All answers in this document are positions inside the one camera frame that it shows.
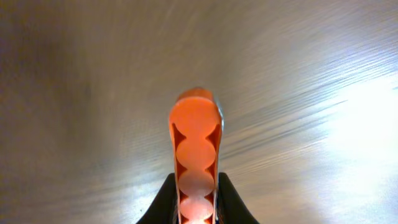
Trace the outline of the orange bit holder strip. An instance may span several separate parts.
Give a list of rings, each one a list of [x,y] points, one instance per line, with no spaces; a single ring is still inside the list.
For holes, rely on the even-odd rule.
[[[200,87],[183,92],[170,110],[169,130],[178,222],[214,224],[223,119],[212,92]]]

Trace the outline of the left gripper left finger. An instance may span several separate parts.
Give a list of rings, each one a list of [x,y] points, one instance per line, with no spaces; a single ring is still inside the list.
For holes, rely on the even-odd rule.
[[[177,224],[177,222],[175,174],[170,173],[137,224]]]

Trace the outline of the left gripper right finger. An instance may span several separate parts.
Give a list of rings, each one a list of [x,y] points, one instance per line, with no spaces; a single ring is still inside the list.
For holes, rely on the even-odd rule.
[[[259,224],[248,210],[226,173],[218,176],[217,216],[219,224]]]

